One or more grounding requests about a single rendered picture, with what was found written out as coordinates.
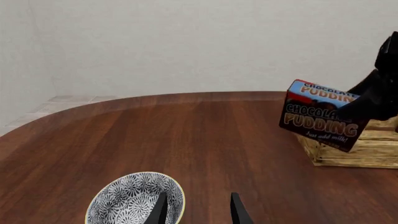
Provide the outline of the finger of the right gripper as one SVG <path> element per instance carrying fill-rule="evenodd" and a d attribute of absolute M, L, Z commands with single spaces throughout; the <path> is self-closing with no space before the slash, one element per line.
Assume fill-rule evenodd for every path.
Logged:
<path fill-rule="evenodd" d="M 366 93 L 336 111 L 342 119 L 387 121 L 398 115 L 398 95 Z"/>
<path fill-rule="evenodd" d="M 373 95 L 382 96 L 386 92 L 385 79 L 378 69 L 374 69 L 364 80 L 349 89 L 348 93 L 363 95 L 367 92 Z"/>

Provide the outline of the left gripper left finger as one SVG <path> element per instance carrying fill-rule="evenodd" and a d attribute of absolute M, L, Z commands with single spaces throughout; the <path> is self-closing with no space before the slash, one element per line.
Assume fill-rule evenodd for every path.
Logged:
<path fill-rule="evenodd" d="M 167 194 L 161 193 L 148 216 L 148 224 L 165 224 L 167 218 Z"/>

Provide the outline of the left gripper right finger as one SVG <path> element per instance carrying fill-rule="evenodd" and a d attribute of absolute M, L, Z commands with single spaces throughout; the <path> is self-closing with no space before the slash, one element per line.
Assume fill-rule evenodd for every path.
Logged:
<path fill-rule="evenodd" d="M 236 192 L 231 194 L 230 210 L 233 224 L 254 224 Z"/>

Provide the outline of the wooden slat tray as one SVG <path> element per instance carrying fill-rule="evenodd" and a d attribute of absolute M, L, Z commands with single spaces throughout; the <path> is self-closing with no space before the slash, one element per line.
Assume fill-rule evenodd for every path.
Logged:
<path fill-rule="evenodd" d="M 371 120 L 350 152 L 296 135 L 315 166 L 398 169 L 398 116 Z"/>

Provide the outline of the black-and-white patterned bowl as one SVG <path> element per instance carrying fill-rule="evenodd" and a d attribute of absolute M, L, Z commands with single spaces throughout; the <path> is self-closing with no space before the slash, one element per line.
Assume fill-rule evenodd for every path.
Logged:
<path fill-rule="evenodd" d="M 85 224 L 144 224 L 162 193 L 167 194 L 165 224 L 180 224 L 184 191 L 176 180 L 158 172 L 138 172 L 112 181 L 91 201 Z"/>

